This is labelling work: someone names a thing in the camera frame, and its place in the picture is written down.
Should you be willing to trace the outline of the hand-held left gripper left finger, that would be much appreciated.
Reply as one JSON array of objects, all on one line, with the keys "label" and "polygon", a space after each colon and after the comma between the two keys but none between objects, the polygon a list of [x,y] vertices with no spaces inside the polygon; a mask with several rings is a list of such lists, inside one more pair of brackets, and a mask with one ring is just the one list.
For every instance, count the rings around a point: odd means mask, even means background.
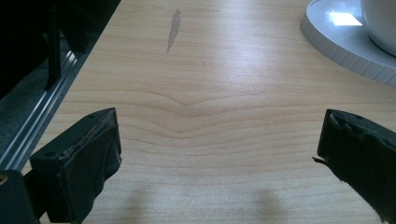
[{"label": "hand-held left gripper left finger", "polygon": [[116,109],[91,113],[30,157],[29,194],[37,216],[80,224],[121,165]]}]

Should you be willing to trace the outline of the round white ribbed tray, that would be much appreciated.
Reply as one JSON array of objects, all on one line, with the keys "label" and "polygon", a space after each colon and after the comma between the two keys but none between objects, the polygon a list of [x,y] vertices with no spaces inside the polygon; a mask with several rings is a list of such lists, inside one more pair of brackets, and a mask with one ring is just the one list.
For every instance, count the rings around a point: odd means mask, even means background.
[{"label": "round white ribbed tray", "polygon": [[396,57],[369,37],[360,0],[312,0],[300,29],[307,41],[330,60],[396,87]]}]

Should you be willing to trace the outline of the white cup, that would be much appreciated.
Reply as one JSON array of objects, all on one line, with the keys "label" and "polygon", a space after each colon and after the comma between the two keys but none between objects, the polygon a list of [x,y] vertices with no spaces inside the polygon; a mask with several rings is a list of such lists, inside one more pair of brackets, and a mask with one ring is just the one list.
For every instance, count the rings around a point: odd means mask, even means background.
[{"label": "white cup", "polygon": [[361,0],[361,13],[371,39],[396,57],[396,0]]}]

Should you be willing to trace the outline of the black stand post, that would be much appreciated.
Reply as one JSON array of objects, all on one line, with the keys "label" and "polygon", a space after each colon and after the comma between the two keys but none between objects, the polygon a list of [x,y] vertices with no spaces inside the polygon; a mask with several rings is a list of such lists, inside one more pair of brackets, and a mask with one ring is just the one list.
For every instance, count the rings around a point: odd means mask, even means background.
[{"label": "black stand post", "polygon": [[50,90],[61,76],[60,27],[57,0],[46,0],[48,9],[48,55],[49,75],[45,89]]}]

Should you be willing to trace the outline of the aluminium rail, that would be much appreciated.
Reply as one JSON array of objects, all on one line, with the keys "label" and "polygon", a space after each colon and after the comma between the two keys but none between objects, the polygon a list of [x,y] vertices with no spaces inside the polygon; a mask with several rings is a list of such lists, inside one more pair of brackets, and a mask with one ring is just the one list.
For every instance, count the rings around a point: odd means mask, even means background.
[{"label": "aluminium rail", "polygon": [[74,82],[86,60],[86,54],[69,50],[62,60],[62,75],[49,91],[40,94],[6,150],[0,153],[0,170],[21,170],[32,154],[41,135]]}]

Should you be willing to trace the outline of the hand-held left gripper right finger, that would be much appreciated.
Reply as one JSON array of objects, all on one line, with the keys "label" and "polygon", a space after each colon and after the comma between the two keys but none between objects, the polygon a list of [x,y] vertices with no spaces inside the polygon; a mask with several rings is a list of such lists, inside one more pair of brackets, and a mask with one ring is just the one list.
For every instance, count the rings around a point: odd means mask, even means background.
[{"label": "hand-held left gripper right finger", "polygon": [[362,116],[326,111],[314,161],[348,183],[382,221],[396,224],[396,132]]}]

